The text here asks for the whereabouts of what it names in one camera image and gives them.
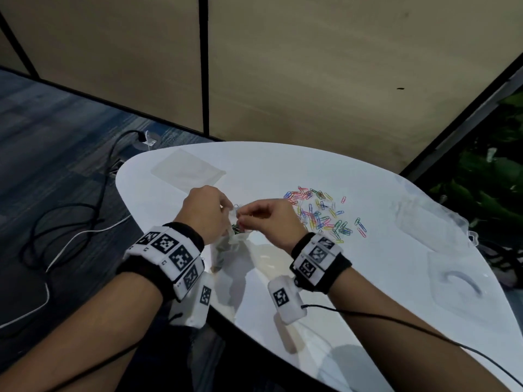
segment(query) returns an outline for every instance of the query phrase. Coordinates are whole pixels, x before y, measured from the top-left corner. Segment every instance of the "oval table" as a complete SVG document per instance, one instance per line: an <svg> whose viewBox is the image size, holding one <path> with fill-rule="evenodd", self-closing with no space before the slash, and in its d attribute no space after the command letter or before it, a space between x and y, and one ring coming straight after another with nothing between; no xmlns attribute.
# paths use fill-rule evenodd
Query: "oval table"
<svg viewBox="0 0 523 392"><path fill-rule="evenodd" d="M397 204L403 197L424 196L414 184L353 158L299 146L223 142L164 148L131 158L117 174L118 191L142 231L172 221L180 210L186 193L151 173L180 149L226 172L215 186L234 204L283 197L298 186L328 193L338 204L346 197L344 216L351 221L360 218L367 231L366 237L355 233L341 244L355 269L449 338L480 350L523 379L523 338L499 285L489 293L496 303L492 316L501 325L497 329L459 316L435 302L427 265L431 250L395 224ZM267 283L278 275L291 275L291 258L286 253L260 233L252 232L234 256L234 261L227 261L213 274L215 294L211 300L213 309L231 326L333 389L392 390L337 313L310 308L308 316L290 326L279 321ZM474 256L478 270L493 278L476 249ZM209 246L202 257L206 270L210 270ZM303 291L301 296L304 303L331 306L322 294ZM472 355L511 390L521 390L501 370Z"/></svg>

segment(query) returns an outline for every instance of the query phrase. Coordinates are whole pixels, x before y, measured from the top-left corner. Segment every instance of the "beige partition panel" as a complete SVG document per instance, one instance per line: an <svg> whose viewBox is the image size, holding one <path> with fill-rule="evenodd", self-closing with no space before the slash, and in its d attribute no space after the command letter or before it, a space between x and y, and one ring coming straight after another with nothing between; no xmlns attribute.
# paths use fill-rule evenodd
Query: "beige partition panel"
<svg viewBox="0 0 523 392"><path fill-rule="evenodd" d="M28 74L22 61L9 43L9 40L0 31L0 66L8 67L19 72Z"/></svg>
<svg viewBox="0 0 523 392"><path fill-rule="evenodd" d="M394 172L523 50L523 0L209 0L209 9L211 135L321 148Z"/></svg>
<svg viewBox="0 0 523 392"><path fill-rule="evenodd" d="M202 131L198 0L0 0L43 79Z"/></svg>

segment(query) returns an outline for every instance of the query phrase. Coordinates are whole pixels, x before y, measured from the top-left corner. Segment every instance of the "hand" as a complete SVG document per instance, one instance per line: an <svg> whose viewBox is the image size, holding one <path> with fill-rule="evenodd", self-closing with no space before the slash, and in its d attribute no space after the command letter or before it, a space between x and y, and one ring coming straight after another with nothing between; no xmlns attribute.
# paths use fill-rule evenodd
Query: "hand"
<svg viewBox="0 0 523 392"><path fill-rule="evenodd" d="M307 234L292 205L284 199L251 202L239 208L236 215L241 227L260 231L270 243L289 254Z"/></svg>
<svg viewBox="0 0 523 392"><path fill-rule="evenodd" d="M230 227L229 211L232 209L232 202L223 192L216 187L204 185L191 189L174 221L192 227L203 238L203 242L209 244Z"/></svg>

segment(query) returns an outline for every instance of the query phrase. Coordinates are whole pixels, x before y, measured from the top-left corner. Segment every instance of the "forearm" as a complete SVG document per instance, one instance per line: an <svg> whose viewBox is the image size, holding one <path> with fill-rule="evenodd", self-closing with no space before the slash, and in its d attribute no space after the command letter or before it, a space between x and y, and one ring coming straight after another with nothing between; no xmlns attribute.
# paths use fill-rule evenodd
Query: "forearm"
<svg viewBox="0 0 523 392"><path fill-rule="evenodd" d="M0 390L38 392L81 373L139 341L161 304L162 295L150 281L121 273L0 376ZM132 355L63 390L114 390Z"/></svg>
<svg viewBox="0 0 523 392"><path fill-rule="evenodd" d="M339 310L386 315L440 334L353 268L337 278L329 298ZM459 347L388 320L343 317L395 390L507 391L496 377Z"/></svg>

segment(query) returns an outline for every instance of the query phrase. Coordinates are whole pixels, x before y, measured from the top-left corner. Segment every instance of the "wristband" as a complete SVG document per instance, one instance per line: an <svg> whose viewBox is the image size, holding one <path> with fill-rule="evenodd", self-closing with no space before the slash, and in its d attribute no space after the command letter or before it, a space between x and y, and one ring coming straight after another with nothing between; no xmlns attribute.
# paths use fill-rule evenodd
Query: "wristband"
<svg viewBox="0 0 523 392"><path fill-rule="evenodd" d="M203 239L186 224L152 227L126 250L117 273L140 274L160 290L165 301L181 302L205 268L200 247Z"/></svg>
<svg viewBox="0 0 523 392"><path fill-rule="evenodd" d="M327 294L337 277L352 265L342 252L340 246L323 235L305 235L291 252L296 256L290 266L296 285Z"/></svg>

